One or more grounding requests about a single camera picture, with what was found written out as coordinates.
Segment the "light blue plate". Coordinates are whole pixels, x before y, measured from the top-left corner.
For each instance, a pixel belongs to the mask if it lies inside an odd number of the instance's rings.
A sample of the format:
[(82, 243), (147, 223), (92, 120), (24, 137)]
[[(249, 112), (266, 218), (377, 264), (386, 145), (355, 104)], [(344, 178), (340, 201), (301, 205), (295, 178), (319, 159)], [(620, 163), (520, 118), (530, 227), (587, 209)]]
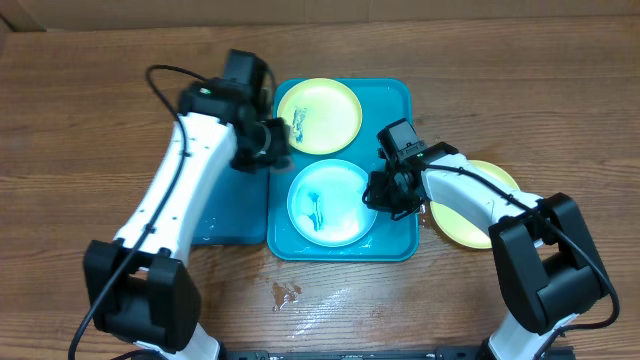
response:
[(289, 219), (306, 240), (321, 247), (342, 247), (364, 237), (377, 212), (362, 196), (368, 174), (340, 159), (314, 162), (294, 178), (287, 195)]

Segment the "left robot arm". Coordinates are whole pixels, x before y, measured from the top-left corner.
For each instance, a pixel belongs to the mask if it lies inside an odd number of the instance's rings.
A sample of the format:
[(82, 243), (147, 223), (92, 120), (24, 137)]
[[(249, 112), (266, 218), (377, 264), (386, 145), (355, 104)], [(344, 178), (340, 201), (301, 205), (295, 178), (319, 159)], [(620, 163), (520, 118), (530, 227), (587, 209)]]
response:
[(137, 345), (129, 357), (217, 359), (219, 341), (199, 323), (201, 296), (187, 271), (197, 222), (223, 171), (289, 164), (288, 128), (273, 118), (264, 79), (196, 76), (173, 106), (171, 140), (151, 185), (110, 242), (89, 244), (83, 270), (90, 308), (69, 345), (75, 358), (89, 325)]

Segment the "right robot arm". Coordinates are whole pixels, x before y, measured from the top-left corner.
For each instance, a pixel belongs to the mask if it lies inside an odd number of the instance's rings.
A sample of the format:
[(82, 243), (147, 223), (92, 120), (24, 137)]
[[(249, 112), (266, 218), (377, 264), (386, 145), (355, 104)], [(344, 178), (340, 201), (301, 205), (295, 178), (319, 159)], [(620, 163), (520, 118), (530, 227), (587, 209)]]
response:
[(497, 181), (455, 148), (416, 141), (378, 150), (363, 203), (398, 221), (425, 202), (445, 205), (483, 230), (508, 315), (480, 346), (479, 359), (546, 359), (570, 331), (612, 325), (620, 300), (576, 203), (542, 198)]

